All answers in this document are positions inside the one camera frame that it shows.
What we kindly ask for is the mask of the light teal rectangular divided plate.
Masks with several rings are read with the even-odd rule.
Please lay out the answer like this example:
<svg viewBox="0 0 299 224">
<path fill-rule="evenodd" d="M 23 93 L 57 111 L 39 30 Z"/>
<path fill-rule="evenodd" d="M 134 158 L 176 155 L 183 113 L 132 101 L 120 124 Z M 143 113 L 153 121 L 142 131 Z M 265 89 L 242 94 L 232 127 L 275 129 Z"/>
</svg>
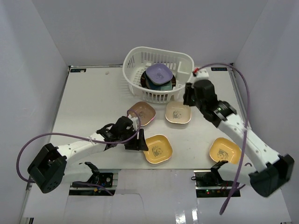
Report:
<svg viewBox="0 0 299 224">
<path fill-rule="evenodd" d="M 160 90 L 161 91 L 171 91 L 172 90 L 172 83 L 171 82 L 167 82 L 163 85 L 160 86 Z"/>
</svg>

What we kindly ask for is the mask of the purple square panda plate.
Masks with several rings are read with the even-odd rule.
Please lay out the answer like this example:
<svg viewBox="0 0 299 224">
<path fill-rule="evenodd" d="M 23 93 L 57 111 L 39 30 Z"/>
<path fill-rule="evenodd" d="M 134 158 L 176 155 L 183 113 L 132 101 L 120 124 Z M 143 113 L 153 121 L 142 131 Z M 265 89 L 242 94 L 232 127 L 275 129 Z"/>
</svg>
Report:
<svg viewBox="0 0 299 224">
<path fill-rule="evenodd" d="M 156 63 L 148 67 L 145 73 L 151 82 L 157 85 L 163 85 L 171 81 L 173 77 L 171 70 L 162 63 Z"/>
</svg>

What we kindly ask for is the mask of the dark blue leaf-shaped plate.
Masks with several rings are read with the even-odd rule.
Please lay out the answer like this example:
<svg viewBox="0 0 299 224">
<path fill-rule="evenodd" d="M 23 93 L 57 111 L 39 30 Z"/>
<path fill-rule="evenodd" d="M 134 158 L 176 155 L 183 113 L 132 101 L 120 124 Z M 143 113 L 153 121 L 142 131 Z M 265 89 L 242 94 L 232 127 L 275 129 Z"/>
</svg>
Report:
<svg viewBox="0 0 299 224">
<path fill-rule="evenodd" d="M 144 72 L 144 77 L 145 77 L 145 82 L 146 82 L 146 85 L 147 85 L 148 89 L 156 90 L 156 91 L 161 91 L 161 90 L 160 90 L 160 86 L 161 86 L 161 85 L 154 84 L 154 83 L 148 78 L 146 72 Z"/>
</svg>

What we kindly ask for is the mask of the round black-rimmed plate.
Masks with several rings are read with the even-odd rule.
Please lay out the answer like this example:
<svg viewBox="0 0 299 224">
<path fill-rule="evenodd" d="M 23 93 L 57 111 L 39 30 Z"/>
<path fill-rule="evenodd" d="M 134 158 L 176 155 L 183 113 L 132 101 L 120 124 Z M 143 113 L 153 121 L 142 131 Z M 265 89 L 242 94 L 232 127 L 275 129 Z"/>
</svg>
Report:
<svg viewBox="0 0 299 224">
<path fill-rule="evenodd" d="M 172 82 L 172 89 L 173 89 L 176 86 L 176 79 L 174 76 L 172 76 L 171 82 Z M 146 82 L 145 82 L 144 73 L 142 73 L 142 75 L 141 75 L 140 84 L 141 84 L 141 87 L 148 89 Z"/>
</svg>

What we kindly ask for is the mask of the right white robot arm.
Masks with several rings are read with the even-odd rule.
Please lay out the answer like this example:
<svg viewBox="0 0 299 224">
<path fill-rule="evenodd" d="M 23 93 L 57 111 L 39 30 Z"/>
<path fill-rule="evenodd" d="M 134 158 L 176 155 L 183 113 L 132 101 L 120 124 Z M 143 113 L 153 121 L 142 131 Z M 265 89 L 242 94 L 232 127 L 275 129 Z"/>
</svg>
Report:
<svg viewBox="0 0 299 224">
<path fill-rule="evenodd" d="M 289 182 L 294 159 L 273 150 L 246 128 L 236 109 L 217 99 L 211 81 L 186 83 L 183 99 L 185 105 L 197 107 L 207 121 L 225 133 L 250 159 L 252 166 L 241 169 L 238 183 L 250 185 L 260 196 L 269 197 Z"/>
</svg>

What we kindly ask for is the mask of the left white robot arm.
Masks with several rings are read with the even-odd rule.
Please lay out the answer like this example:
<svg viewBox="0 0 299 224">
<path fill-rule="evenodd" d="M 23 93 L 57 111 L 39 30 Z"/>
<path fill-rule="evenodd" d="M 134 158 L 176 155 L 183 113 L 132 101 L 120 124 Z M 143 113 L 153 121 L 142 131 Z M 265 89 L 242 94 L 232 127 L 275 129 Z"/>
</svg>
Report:
<svg viewBox="0 0 299 224">
<path fill-rule="evenodd" d="M 118 145 L 126 150 L 148 151 L 144 130 L 139 116 L 120 117 L 116 123 L 107 124 L 89 137 L 76 137 L 71 144 L 54 146 L 48 143 L 42 147 L 29 165 L 27 171 L 43 193 L 49 193 L 62 182 L 82 182 L 88 186 L 98 183 L 97 167 L 90 162 L 86 172 L 69 171 L 72 164 L 95 153 L 105 152 Z"/>
</svg>

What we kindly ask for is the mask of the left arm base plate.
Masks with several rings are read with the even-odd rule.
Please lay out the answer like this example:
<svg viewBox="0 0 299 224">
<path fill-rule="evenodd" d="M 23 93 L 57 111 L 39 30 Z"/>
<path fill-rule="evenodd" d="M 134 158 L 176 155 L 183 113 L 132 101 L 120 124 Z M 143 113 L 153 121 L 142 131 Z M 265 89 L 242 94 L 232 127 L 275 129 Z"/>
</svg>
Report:
<svg viewBox="0 0 299 224">
<path fill-rule="evenodd" d="M 86 181 L 86 184 L 73 182 L 71 184 L 70 196 L 113 196 L 116 191 L 113 173 L 98 173 Z"/>
</svg>

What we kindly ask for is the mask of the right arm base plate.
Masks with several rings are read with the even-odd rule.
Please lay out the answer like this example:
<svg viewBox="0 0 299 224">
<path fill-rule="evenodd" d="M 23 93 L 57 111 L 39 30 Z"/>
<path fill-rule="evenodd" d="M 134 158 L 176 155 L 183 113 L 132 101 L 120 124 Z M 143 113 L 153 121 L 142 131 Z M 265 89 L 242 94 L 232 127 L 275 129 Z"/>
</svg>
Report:
<svg viewBox="0 0 299 224">
<path fill-rule="evenodd" d="M 225 198 L 232 189 L 233 181 L 219 181 L 208 169 L 194 170 L 191 180 L 195 183 L 197 198 Z"/>
</svg>

